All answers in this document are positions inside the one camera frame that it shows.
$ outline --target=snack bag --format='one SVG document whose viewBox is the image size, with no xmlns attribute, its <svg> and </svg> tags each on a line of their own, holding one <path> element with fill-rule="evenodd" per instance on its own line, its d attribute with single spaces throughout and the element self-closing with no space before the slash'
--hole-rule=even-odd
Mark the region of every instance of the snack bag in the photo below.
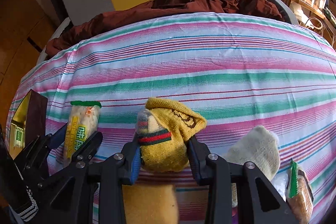
<svg viewBox="0 0 336 224">
<path fill-rule="evenodd" d="M 97 101 L 73 101 L 63 149 L 63 166 L 71 162 L 73 153 L 97 130 L 101 109 Z"/>
<path fill-rule="evenodd" d="M 271 184 L 278 191 L 284 201 L 286 201 L 288 180 L 289 177 L 286 172 L 276 174 L 271 180 Z"/>
<path fill-rule="evenodd" d="M 287 201 L 299 223 L 308 224 L 314 207 L 311 186 L 303 169 L 293 160 L 291 165 Z"/>
</svg>

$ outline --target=gold box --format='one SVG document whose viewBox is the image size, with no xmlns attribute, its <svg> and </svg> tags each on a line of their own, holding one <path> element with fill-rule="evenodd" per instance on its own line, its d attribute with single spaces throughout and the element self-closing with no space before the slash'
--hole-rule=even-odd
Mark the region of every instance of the gold box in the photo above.
<svg viewBox="0 0 336 224">
<path fill-rule="evenodd" d="M 37 136 L 45 135 L 48 99 L 30 90 L 10 123 L 9 153 L 14 159 Z"/>
</svg>

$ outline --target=brown blanket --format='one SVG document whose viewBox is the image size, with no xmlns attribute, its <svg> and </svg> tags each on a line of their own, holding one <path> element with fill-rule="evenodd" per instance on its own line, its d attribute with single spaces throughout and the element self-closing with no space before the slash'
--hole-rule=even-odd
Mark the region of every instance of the brown blanket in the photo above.
<svg viewBox="0 0 336 224">
<path fill-rule="evenodd" d="M 81 40 L 131 23 L 196 12 L 235 13 L 283 21 L 277 7 L 266 0 L 150 0 L 128 10 L 97 15 L 89 22 L 72 27 L 59 38 L 49 41 L 45 51 L 52 57 Z"/>
</svg>

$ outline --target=metal screw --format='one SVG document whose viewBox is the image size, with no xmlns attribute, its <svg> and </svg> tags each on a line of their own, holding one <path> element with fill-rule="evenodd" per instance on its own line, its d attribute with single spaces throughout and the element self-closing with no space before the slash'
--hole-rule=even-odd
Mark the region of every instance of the metal screw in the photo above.
<svg viewBox="0 0 336 224">
<path fill-rule="evenodd" d="M 115 158 L 116 160 L 122 160 L 123 157 L 124 155 L 122 153 L 116 153 L 113 156 L 113 158 Z"/>
<path fill-rule="evenodd" d="M 251 161 L 248 161 L 247 163 L 245 163 L 245 165 L 248 169 L 254 169 L 255 168 L 255 164 Z"/>
<path fill-rule="evenodd" d="M 208 155 L 208 158 L 211 159 L 211 160 L 216 160 L 216 159 L 218 159 L 218 155 L 214 154 L 214 153 L 211 153 L 211 154 Z"/>
<path fill-rule="evenodd" d="M 85 166 L 85 162 L 79 161 L 76 163 L 76 168 L 83 168 Z"/>
</svg>

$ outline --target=striped bed sheet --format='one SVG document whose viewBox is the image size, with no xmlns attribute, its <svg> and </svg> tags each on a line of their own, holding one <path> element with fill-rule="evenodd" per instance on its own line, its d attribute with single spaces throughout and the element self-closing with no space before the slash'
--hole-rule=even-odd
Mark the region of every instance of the striped bed sheet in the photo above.
<svg viewBox="0 0 336 224">
<path fill-rule="evenodd" d="M 48 98 L 46 134 L 68 120 L 73 100 L 102 104 L 103 142 L 95 161 L 120 152 L 134 135 L 137 113 L 149 97 L 179 100 L 208 120 L 198 140 L 224 154 L 254 126 L 279 136 L 281 165 L 306 170 L 314 194 L 311 224 L 335 196 L 336 54 L 308 29 L 236 14 L 194 13 L 138 22 L 98 35 L 36 66 L 20 83 L 9 111 L 33 89 Z M 62 168 L 63 147 L 48 157 Z M 203 223 L 207 188 L 190 169 L 152 174 L 140 183 L 176 185 L 181 223 Z M 94 200 L 98 220 L 98 194 Z"/>
</svg>

